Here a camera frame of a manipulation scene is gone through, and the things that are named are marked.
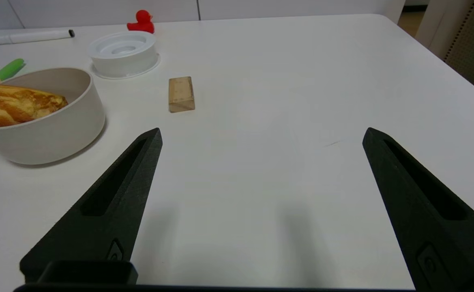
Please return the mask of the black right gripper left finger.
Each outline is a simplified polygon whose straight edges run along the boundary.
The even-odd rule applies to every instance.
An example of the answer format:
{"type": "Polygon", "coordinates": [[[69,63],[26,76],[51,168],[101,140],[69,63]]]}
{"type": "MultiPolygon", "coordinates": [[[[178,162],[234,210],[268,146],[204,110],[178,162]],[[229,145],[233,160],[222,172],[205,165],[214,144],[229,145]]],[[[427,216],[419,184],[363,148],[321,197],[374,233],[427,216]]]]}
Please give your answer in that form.
{"type": "Polygon", "coordinates": [[[139,135],[20,261],[26,283],[49,264],[128,261],[138,236],[163,140],[139,135]]]}

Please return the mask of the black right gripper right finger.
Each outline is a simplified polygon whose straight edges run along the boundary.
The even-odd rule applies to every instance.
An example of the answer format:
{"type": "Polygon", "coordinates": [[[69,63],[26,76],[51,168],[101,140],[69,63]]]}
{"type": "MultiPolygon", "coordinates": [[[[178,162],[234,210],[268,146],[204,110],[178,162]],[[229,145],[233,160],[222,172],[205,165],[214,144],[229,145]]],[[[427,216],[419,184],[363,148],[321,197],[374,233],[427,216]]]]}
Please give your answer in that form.
{"type": "Polygon", "coordinates": [[[386,133],[362,145],[415,289],[474,291],[474,210],[386,133]]]}

